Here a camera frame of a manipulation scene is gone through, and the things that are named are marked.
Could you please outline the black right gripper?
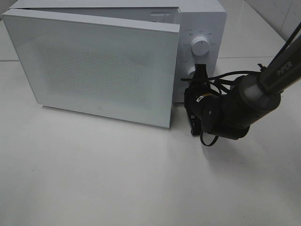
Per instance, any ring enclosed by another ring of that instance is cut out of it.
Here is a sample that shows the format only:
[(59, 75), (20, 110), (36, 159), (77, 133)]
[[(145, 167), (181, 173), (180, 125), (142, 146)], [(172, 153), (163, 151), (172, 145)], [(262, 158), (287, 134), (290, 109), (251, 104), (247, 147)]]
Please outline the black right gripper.
[(206, 64), (195, 64), (195, 78), (185, 90), (184, 107), (192, 135), (215, 135), (215, 94), (207, 78)]

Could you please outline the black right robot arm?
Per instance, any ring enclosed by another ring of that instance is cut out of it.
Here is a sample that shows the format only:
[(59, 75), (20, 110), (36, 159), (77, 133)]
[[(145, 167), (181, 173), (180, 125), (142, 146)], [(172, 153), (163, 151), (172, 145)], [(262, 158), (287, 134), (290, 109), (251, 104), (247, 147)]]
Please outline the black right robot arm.
[(243, 138), (251, 124), (278, 108), (281, 93), (301, 78), (301, 27), (298, 25), (270, 64), (260, 71), (232, 71), (209, 78), (205, 64), (195, 64), (184, 92), (191, 134), (203, 142)]

